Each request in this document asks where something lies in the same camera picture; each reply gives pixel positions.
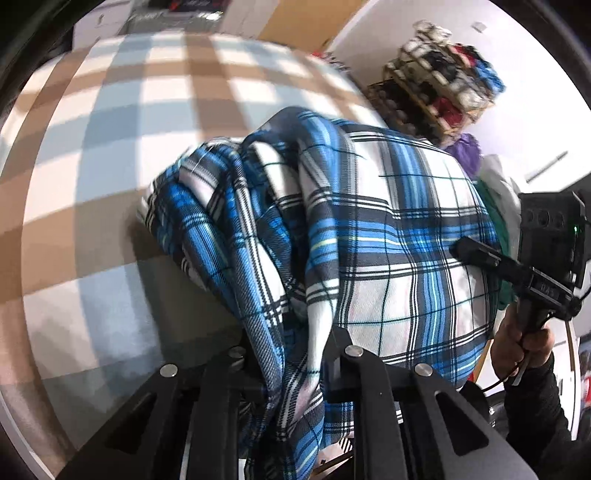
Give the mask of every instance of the shoe rack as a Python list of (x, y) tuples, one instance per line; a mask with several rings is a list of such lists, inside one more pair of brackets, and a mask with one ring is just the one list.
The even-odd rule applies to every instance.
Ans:
[[(466, 127), (478, 121), (488, 108), (494, 106), (494, 98), (492, 92), (479, 81), (466, 59), (457, 54), (453, 46), (447, 43), (451, 32), (436, 25), (432, 27), (443, 31), (444, 35), (445, 33), (449, 35), (443, 40), (436, 41), (434, 38), (437, 36), (431, 35), (432, 31), (417, 31), (416, 36), (400, 48), (398, 57), (384, 65), (382, 82), (368, 86), (367, 95), (374, 108), (391, 128), (415, 136), (413, 129), (409, 129), (408, 124), (402, 122), (400, 117), (391, 111), (387, 99), (383, 96), (380, 98), (376, 94), (385, 82), (394, 81), (422, 110), (426, 121), (432, 125), (434, 138), (428, 138), (428, 140), (444, 148), (454, 143)], [(429, 55), (431, 58), (437, 56), (440, 65), (427, 61)], [(445, 71), (445, 67), (449, 68), (450, 65), (455, 66), (452, 69), (451, 77), (453, 78), (449, 74), (446, 75)], [(426, 96), (421, 94), (421, 86), (425, 85), (424, 82), (432, 87), (433, 90), (430, 91), (436, 92), (437, 98), (447, 99), (444, 100), (446, 105), (449, 103), (453, 105), (453, 111), (461, 114), (461, 120), (458, 114), (442, 113), (436, 107), (433, 98), (427, 100)]]

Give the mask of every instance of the wall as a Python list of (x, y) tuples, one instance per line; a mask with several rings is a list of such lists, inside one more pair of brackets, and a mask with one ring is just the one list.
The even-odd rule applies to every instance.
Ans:
[(232, 0), (219, 31), (257, 38), (278, 4), (279, 0)]
[(258, 38), (301, 51), (326, 46), (366, 0), (281, 0)]
[[(515, 160), (525, 173), (567, 156), (532, 182), (534, 190), (561, 190), (591, 171), (587, 137), (591, 111), (564, 70), (539, 42), (488, 0), (370, 0), (329, 50), (368, 85), (381, 66), (426, 19), (448, 28), (453, 39), (474, 45), (507, 85), (496, 105), (470, 127), (484, 154)], [(471, 25), (487, 25), (484, 33)]]

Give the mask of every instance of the white cabinet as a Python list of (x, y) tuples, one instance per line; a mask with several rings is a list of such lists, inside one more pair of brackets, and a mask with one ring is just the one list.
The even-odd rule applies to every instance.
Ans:
[(74, 26), (73, 48), (90, 47), (102, 38), (116, 36), (132, 7), (132, 0), (106, 0), (88, 12)]

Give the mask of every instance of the hand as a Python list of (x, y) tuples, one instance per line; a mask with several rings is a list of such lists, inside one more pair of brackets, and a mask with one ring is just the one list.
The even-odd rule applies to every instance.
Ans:
[[(531, 352), (528, 368), (544, 365), (554, 347), (554, 334), (548, 323), (535, 333), (530, 333), (523, 338), (523, 348), (519, 345), (522, 333), (517, 328), (517, 304), (512, 303), (507, 307), (505, 318), (501, 322), (499, 331), (491, 347), (492, 368), (499, 379), (506, 378), (515, 366), (523, 360), (525, 350)], [(517, 375), (516, 369), (511, 376)]]

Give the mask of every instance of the clothing pile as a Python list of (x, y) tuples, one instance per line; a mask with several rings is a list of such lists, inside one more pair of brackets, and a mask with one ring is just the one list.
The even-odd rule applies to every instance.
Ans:
[(445, 151), (458, 161), (470, 179), (474, 180), (478, 177), (482, 155), (480, 145), (474, 135), (462, 134)]
[(380, 83), (393, 80), (406, 90), (435, 129), (433, 142), (449, 145), (480, 118), (505, 86), (474, 47), (450, 44), (449, 30), (425, 20), (414, 28), (415, 36), (384, 66)]
[(241, 143), (181, 156), (139, 212), (248, 334), (266, 402), (240, 409), (247, 478), (306, 479), (353, 433), (352, 405), (323, 400), (333, 324), (457, 387), (491, 332), (499, 282), (449, 247), (469, 235), (498, 248), (494, 225), (450, 155), (392, 130), (289, 107)]
[[(517, 260), (521, 233), (519, 194), (530, 192), (529, 185), (514, 162), (500, 155), (482, 157), (477, 175), (474, 187), (495, 225), (501, 252)], [(501, 282), (498, 309), (504, 310), (514, 300), (513, 286), (509, 282)]]

